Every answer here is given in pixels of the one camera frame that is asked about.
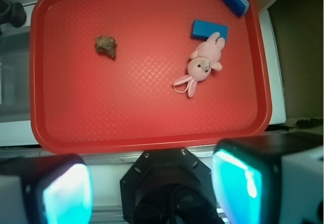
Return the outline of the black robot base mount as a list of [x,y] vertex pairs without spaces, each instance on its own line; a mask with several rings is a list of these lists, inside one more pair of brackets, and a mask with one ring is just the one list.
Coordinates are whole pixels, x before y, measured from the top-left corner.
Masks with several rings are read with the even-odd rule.
[[127,223],[223,223],[211,170],[185,148],[144,151],[120,180]]

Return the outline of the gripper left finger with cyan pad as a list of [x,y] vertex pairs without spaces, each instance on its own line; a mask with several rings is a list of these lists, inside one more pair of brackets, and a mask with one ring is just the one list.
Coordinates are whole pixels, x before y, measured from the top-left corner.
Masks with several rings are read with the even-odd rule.
[[1,160],[1,223],[89,223],[93,180],[79,155]]

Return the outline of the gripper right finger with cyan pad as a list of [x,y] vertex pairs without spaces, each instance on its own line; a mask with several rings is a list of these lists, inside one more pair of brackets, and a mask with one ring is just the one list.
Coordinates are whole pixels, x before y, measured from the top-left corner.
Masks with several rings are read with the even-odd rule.
[[270,133],[220,140],[211,179],[230,223],[323,223],[323,137]]

